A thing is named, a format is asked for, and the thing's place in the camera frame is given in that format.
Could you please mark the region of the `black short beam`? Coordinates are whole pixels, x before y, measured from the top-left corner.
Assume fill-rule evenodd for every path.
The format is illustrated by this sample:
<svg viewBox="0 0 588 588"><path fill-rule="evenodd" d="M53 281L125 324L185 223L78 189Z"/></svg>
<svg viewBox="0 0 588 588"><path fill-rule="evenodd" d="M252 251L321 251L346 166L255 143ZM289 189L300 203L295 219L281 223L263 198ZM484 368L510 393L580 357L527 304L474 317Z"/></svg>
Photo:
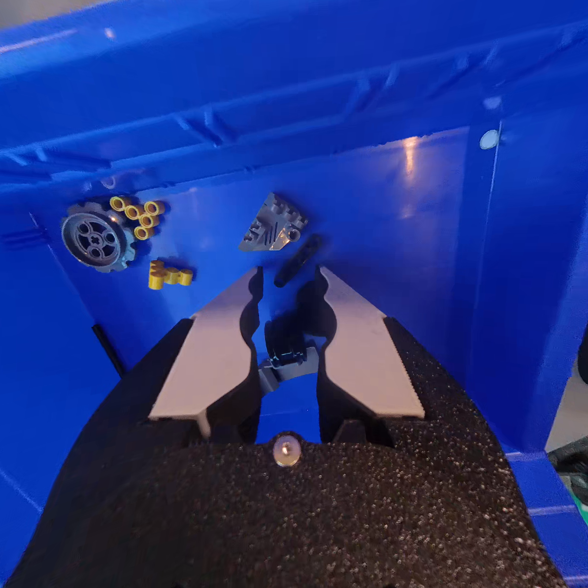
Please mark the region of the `black short beam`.
<svg viewBox="0 0 588 588"><path fill-rule="evenodd" d="M274 369L303 364L306 344L298 315L284 313L265 323L264 337L269 361Z"/></svg>

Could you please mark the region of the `yellow brick connector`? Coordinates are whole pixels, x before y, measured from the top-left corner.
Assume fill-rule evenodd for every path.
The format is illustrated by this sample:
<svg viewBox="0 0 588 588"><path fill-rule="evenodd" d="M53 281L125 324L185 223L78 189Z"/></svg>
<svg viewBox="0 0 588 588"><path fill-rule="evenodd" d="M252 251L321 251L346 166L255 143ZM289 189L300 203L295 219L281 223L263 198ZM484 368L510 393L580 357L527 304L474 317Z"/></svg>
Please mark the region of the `yellow brick connector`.
<svg viewBox="0 0 588 588"><path fill-rule="evenodd" d="M168 267L161 260L150 261L148 276L150 290L162 290L166 285L188 287L192 284L193 279L193 270Z"/></svg>

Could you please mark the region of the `grey toothed wheel hub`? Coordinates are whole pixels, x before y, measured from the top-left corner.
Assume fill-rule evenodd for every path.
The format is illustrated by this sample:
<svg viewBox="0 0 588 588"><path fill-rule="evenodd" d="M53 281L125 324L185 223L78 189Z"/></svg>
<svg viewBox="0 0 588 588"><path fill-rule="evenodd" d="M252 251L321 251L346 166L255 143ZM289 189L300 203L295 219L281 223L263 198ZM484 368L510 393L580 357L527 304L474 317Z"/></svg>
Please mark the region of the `grey toothed wheel hub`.
<svg viewBox="0 0 588 588"><path fill-rule="evenodd" d="M136 259L134 227L121 212L95 201L77 203L61 219L61 238L80 263L100 273L120 272Z"/></svg>

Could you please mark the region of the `grey triangular brick plate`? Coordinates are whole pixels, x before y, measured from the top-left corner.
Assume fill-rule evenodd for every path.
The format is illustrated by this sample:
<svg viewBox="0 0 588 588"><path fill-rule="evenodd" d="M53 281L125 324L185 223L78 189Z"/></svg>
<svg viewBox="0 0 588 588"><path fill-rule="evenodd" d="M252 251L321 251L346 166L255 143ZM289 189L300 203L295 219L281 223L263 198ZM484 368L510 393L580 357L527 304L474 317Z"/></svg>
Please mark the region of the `grey triangular brick plate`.
<svg viewBox="0 0 588 588"><path fill-rule="evenodd" d="M280 251L300 239L308 218L271 192L239 244L242 252Z"/></svg>

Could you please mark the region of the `black thin liftarm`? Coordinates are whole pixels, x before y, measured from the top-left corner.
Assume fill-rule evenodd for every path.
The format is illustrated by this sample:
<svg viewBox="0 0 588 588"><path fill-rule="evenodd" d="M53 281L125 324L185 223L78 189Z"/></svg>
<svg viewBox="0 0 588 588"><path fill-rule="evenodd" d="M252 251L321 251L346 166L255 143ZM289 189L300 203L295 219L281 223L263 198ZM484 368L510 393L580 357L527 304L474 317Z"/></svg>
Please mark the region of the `black thin liftarm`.
<svg viewBox="0 0 588 588"><path fill-rule="evenodd" d="M283 288L293 280L308 264L322 246L322 238L319 234L312 234L296 254L287 260L277 272L273 283L277 288Z"/></svg>

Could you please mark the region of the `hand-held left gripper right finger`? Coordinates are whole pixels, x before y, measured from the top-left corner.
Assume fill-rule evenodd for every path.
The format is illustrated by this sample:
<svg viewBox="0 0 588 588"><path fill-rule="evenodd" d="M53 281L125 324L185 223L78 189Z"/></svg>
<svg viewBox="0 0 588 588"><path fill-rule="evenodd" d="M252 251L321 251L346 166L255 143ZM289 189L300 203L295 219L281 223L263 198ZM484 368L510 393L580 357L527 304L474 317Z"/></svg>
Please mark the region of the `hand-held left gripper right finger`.
<svg viewBox="0 0 588 588"><path fill-rule="evenodd" d="M322 443L393 443L388 421L424 422L425 409L385 313L330 269L316 270L316 317L326 339L317 381Z"/></svg>

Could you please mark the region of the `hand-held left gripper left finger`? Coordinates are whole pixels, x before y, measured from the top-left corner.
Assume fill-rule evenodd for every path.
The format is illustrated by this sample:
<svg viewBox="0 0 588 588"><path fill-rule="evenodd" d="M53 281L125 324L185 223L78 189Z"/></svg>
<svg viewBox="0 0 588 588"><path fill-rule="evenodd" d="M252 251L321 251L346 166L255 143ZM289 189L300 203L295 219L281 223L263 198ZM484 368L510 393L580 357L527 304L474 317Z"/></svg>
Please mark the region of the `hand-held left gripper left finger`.
<svg viewBox="0 0 588 588"><path fill-rule="evenodd" d="M257 266L193 315L150 421L193 422L212 443L255 443L264 393L253 336L262 297Z"/></svg>

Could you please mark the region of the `blue plastic crate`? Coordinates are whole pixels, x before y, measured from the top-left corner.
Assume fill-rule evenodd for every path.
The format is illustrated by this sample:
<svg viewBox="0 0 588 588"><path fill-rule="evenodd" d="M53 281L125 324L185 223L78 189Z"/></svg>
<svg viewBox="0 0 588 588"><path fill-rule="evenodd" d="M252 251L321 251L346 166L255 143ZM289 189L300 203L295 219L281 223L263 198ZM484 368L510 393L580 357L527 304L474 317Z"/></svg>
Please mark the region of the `blue plastic crate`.
<svg viewBox="0 0 588 588"><path fill-rule="evenodd" d="M271 192L308 225L240 251ZM166 212L100 273L60 224L112 196ZM150 290L153 260L192 284ZM288 312L320 354L325 266L386 314L425 421L322 443L318 372L263 396L255 443L150 421L193 315L257 266L258 366ZM1 587L587 587L546 448L586 331L587 1L110 1L1 28Z"/></svg>

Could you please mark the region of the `black thin axle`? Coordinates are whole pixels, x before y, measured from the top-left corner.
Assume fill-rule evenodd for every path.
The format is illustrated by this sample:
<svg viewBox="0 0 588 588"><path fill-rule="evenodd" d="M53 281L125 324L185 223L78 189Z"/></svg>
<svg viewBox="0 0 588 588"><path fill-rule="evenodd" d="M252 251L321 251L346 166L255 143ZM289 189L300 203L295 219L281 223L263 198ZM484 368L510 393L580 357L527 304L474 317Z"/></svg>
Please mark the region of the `black thin axle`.
<svg viewBox="0 0 588 588"><path fill-rule="evenodd" d="M115 349L114 345L112 344L106 332L104 331L103 327L101 327L99 324L94 324L92 326L92 332L95 334L98 342L100 343L102 349L105 351L115 371L117 372L119 377L122 378L126 373L125 366L122 360L120 359L117 350Z"/></svg>

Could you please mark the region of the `grey angled brick part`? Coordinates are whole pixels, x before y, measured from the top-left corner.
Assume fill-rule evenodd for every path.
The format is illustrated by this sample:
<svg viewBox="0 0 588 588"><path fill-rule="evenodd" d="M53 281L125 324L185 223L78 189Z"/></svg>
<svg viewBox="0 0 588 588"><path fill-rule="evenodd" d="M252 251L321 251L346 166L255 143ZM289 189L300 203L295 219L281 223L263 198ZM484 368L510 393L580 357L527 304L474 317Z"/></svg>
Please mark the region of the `grey angled brick part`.
<svg viewBox="0 0 588 588"><path fill-rule="evenodd" d="M319 367L318 349L311 345L306 348L306 358L301 364L296 362L284 366L273 367L270 359L265 359L258 366L262 394L275 391L282 382L317 373Z"/></svg>

